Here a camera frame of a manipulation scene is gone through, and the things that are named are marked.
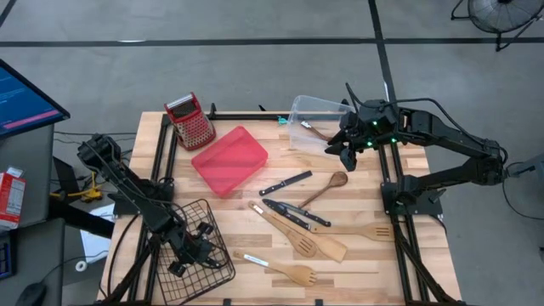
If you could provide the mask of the labelled slotted wooden spatula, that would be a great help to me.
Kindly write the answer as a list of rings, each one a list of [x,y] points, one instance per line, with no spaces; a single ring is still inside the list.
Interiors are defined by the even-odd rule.
[[[312,258],[318,251],[317,246],[308,238],[302,236],[294,229],[289,228],[272,214],[264,211],[254,201],[249,201],[247,206],[255,213],[259,214],[268,223],[276,227],[292,244],[293,248],[302,256]]]

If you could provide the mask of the clear plastic container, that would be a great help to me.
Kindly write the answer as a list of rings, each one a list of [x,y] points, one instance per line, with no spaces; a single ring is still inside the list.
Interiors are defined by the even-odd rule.
[[[332,138],[340,130],[341,118],[350,111],[354,111],[351,105],[298,95],[293,101],[286,125],[290,149],[327,159],[338,159],[338,156],[326,154],[327,142],[305,129],[300,122],[307,121],[318,131]]]

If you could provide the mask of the labelled dark wooden spoon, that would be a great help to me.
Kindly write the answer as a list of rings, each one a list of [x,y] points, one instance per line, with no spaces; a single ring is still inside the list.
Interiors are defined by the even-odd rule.
[[[329,136],[324,135],[320,131],[318,131],[315,127],[313,127],[309,122],[307,121],[301,121],[300,124],[307,130],[309,130],[311,133],[315,134],[318,138],[329,142],[332,138]]]

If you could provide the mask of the white paper sheet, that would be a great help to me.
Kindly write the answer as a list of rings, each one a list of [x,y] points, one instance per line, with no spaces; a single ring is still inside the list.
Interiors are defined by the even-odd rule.
[[[114,204],[104,207],[98,207],[90,213],[94,216],[103,218],[107,221],[114,222]],[[91,234],[90,232],[81,229],[80,235],[82,238],[83,250],[85,253],[85,261],[87,264],[92,264],[102,258],[106,258],[110,249],[111,239],[104,238],[99,235]]]

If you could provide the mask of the large black-handled knife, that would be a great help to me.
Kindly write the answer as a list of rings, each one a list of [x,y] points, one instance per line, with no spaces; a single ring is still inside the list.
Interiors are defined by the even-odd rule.
[[[283,204],[280,204],[278,201],[273,201],[273,200],[269,200],[269,199],[262,199],[262,202],[267,207],[271,208],[273,211],[280,214],[281,216],[287,218],[288,220],[290,220],[294,224],[296,224],[296,225],[298,225],[298,226],[300,226],[300,227],[302,227],[302,228],[304,228],[306,230],[310,230],[310,224],[304,222],[299,217],[296,217],[296,216],[292,215],[288,211],[287,206],[285,206]]]

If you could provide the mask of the black-handled steel knife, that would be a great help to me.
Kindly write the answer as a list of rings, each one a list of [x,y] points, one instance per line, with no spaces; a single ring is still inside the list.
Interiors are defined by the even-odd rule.
[[[318,217],[318,216],[316,216],[316,215],[314,215],[314,214],[312,214],[312,213],[310,213],[310,212],[308,212],[308,211],[306,211],[306,210],[304,210],[304,209],[302,209],[300,207],[295,207],[295,206],[293,206],[291,204],[288,204],[288,203],[285,203],[285,202],[279,202],[279,203],[282,206],[284,206],[286,208],[290,208],[293,211],[305,216],[306,218],[312,219],[312,220],[314,220],[315,222],[317,222],[319,224],[322,224],[322,225],[324,225],[326,227],[331,227],[332,226],[330,221],[326,221],[323,218],[320,218],[320,217]]]

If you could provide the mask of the red cardboard carton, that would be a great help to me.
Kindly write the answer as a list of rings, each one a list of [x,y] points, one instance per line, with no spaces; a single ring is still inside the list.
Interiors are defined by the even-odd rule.
[[[25,196],[26,181],[14,175],[0,173],[0,232],[19,227]]]

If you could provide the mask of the labelled wooden fork spatula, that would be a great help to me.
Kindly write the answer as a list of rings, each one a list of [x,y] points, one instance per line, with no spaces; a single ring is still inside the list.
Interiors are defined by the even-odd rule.
[[[246,260],[253,264],[260,265],[267,269],[272,269],[276,272],[280,272],[287,276],[291,281],[300,286],[313,286],[318,280],[317,273],[308,266],[297,264],[284,264],[277,263],[261,256],[244,252],[241,250],[234,250],[233,256],[235,258]]]

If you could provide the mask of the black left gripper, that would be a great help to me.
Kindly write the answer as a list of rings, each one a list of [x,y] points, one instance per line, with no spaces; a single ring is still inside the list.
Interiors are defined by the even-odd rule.
[[[187,223],[172,220],[164,233],[174,256],[167,270],[176,277],[182,277],[186,271],[185,264],[198,263],[205,269],[221,269],[222,264],[211,258],[215,246],[207,239],[214,230],[211,224],[200,222],[196,233],[191,234]]]

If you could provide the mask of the black floor fan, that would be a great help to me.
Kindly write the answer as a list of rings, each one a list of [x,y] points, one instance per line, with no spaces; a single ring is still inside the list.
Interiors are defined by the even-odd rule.
[[[544,16],[544,0],[459,0],[451,20],[470,20],[483,32],[495,34],[495,51],[515,42]]]

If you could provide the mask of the slim all-black knife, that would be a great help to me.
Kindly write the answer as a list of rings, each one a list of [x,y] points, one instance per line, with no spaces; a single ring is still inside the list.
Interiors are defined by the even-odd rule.
[[[268,188],[266,188],[266,189],[260,190],[260,191],[258,192],[258,194],[259,194],[260,196],[265,196],[265,195],[267,195],[267,194],[269,194],[269,193],[272,193],[272,192],[274,192],[274,191],[276,191],[276,190],[282,189],[282,188],[284,188],[284,187],[286,187],[286,186],[288,186],[288,185],[290,185],[290,184],[294,184],[294,183],[296,183],[296,182],[298,182],[298,181],[301,181],[301,180],[303,180],[303,179],[309,178],[309,177],[311,177],[312,175],[313,175],[313,174],[312,174],[311,171],[306,171],[306,172],[300,173],[300,174],[298,174],[298,175],[296,175],[296,176],[293,176],[293,177],[291,177],[291,178],[287,178],[287,179],[285,179],[285,180],[282,180],[282,181],[280,181],[278,184],[275,184],[275,185],[272,185],[272,186],[270,186],[270,187],[268,187]]]

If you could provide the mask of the black computer mouse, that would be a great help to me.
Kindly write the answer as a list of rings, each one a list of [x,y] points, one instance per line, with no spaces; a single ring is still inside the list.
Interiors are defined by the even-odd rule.
[[[31,283],[19,295],[15,306],[43,306],[46,294],[47,286],[44,283]]]

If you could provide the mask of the black aluminium table frame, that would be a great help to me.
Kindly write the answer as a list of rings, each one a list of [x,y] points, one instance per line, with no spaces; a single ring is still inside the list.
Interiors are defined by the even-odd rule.
[[[214,127],[219,136],[243,126],[268,152],[263,168],[235,188],[226,198],[213,194],[192,167],[193,153],[177,149],[174,154],[157,153],[162,113],[142,114],[130,167],[148,178],[155,160],[174,178],[174,199],[180,205],[204,199],[209,203],[229,251],[241,250],[280,264],[305,265],[317,273],[313,286],[300,286],[282,273],[243,259],[236,259],[235,278],[183,306],[296,305],[401,305],[406,295],[419,295],[417,273],[412,264],[400,269],[391,241],[373,241],[361,235],[339,235],[348,251],[341,263],[321,252],[312,258],[299,254],[272,224],[247,206],[261,201],[258,192],[305,170],[312,176],[278,190],[274,198],[297,204],[325,187],[342,167],[338,159],[327,159],[290,149],[287,128],[279,126],[275,114],[263,111],[218,113]],[[342,187],[331,188],[308,204],[312,213],[333,225],[385,224],[380,185],[383,174],[379,155],[369,150],[360,155],[358,166]]]

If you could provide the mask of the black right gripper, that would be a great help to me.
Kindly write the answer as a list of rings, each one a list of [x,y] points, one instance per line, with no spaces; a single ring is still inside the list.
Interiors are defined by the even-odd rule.
[[[343,115],[340,130],[327,142],[325,153],[340,156],[348,172],[356,169],[353,147],[376,147],[400,141],[400,111],[385,100],[367,100]]]

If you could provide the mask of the flat wooden spatula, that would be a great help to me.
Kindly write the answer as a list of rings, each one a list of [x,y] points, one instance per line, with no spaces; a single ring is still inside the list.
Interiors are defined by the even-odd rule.
[[[338,263],[341,263],[344,260],[344,257],[348,251],[348,248],[344,244],[329,237],[315,235],[310,231],[295,225],[287,218],[282,217],[276,212],[270,212],[269,216],[284,224],[291,230],[297,231],[302,236],[309,238],[319,248],[319,250],[330,259],[333,259]]]

